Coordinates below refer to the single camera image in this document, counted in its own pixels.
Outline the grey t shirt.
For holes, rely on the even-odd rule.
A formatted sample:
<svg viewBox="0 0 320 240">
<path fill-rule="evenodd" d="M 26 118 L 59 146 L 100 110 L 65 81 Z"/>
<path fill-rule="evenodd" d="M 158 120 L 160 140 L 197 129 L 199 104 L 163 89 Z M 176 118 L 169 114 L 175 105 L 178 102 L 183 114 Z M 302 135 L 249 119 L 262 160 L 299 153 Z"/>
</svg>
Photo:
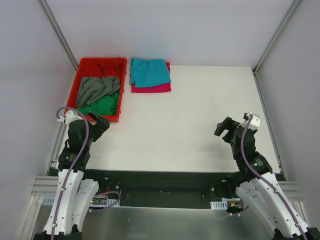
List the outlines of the grey t shirt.
<svg viewBox="0 0 320 240">
<path fill-rule="evenodd" d="M 121 89 L 120 79 L 116 76 L 83 77 L 76 95 L 77 108 L 89 107 L 104 96 L 113 95 Z"/>
</svg>

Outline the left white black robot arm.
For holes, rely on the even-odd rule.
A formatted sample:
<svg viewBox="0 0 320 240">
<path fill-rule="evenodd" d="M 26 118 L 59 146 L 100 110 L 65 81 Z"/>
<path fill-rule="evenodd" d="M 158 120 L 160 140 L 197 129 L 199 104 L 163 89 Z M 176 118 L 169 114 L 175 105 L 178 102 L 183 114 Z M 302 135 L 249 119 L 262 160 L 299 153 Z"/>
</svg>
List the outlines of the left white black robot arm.
<svg viewBox="0 0 320 240">
<path fill-rule="evenodd" d="M 58 184 L 51 212 L 35 240 L 80 240 L 82 228 L 94 195 L 105 191 L 106 183 L 99 177 L 85 178 L 90 148 L 110 127 L 108 119 L 94 112 L 85 116 L 69 109 L 59 118 L 68 127 L 67 140 L 58 158 Z"/>
</svg>

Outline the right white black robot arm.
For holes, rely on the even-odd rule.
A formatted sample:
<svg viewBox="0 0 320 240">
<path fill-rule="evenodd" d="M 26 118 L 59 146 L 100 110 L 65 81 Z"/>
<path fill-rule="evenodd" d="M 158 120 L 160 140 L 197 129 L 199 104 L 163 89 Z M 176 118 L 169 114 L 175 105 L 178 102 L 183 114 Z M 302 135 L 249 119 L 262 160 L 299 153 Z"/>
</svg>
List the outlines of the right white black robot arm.
<svg viewBox="0 0 320 240">
<path fill-rule="evenodd" d="M 310 227 L 285 196 L 267 159 L 256 150 L 255 134 L 261 120 L 252 112 L 244 122 L 226 117 L 217 124 L 215 136 L 231 147 L 238 171 L 228 175 L 215 191 L 222 198 L 239 197 L 269 230 L 274 240 L 318 240 L 320 231 Z"/>
</svg>

